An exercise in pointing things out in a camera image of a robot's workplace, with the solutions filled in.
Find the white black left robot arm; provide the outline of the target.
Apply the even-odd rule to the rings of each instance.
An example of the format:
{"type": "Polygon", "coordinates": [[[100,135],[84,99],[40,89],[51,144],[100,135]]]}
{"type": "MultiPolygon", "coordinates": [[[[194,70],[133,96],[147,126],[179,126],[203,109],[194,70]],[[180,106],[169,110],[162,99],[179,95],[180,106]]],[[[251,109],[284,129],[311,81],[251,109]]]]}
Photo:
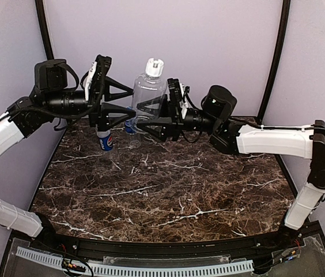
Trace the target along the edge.
{"type": "Polygon", "coordinates": [[[98,55],[91,68],[78,78],[65,59],[51,59],[35,65],[35,84],[0,116],[0,156],[55,118],[76,122],[88,117],[97,128],[103,149],[111,142],[109,131],[135,117],[135,112],[112,104],[133,94],[129,88],[107,76],[111,57],[98,55]]]}

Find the large clear plastic bottle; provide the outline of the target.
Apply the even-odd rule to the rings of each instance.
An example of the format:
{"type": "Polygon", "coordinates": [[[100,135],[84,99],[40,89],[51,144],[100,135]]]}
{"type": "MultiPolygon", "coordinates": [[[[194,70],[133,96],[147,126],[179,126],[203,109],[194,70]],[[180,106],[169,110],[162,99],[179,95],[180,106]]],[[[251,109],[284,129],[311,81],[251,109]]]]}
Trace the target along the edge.
{"type": "Polygon", "coordinates": [[[165,95],[167,90],[167,81],[161,77],[152,78],[146,73],[140,74],[134,83],[133,98],[131,107],[136,112],[134,125],[138,119],[157,119],[158,116],[144,113],[137,109],[137,104],[144,100],[149,100],[158,96],[165,95]]]}

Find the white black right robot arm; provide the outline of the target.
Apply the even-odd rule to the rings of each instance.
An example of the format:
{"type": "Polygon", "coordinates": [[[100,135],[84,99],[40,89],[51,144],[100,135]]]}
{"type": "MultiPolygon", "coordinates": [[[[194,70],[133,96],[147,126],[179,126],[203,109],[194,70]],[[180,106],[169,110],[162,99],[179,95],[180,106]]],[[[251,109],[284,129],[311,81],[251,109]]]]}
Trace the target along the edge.
{"type": "Polygon", "coordinates": [[[288,209],[283,225],[299,230],[325,196],[325,122],[304,126],[264,126],[231,116],[236,98],[224,87],[213,85],[201,108],[188,106],[189,87],[178,79],[167,81],[168,93],[140,100],[135,125],[165,141],[176,141],[184,132],[206,132],[220,153],[275,154],[309,159],[308,178],[288,209]]]}

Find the pepsi bottle blue label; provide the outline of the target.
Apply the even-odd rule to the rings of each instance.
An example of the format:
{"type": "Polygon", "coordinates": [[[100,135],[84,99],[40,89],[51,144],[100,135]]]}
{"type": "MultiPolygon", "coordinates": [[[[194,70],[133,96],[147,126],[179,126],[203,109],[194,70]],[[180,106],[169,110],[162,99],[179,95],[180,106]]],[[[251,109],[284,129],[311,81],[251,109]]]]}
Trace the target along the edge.
{"type": "Polygon", "coordinates": [[[117,148],[114,146],[111,131],[97,131],[96,134],[99,139],[101,150],[103,152],[103,157],[113,162],[118,162],[119,153],[117,148]]]}

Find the white flip bottle cap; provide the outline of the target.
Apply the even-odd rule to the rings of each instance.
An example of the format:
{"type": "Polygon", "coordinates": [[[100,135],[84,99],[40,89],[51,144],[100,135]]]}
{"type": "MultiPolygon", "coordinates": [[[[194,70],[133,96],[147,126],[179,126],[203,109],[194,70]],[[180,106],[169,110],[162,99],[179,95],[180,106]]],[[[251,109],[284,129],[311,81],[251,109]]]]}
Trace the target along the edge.
{"type": "Polygon", "coordinates": [[[164,69],[164,61],[162,59],[149,58],[146,63],[145,73],[152,77],[161,77],[164,69]]]}

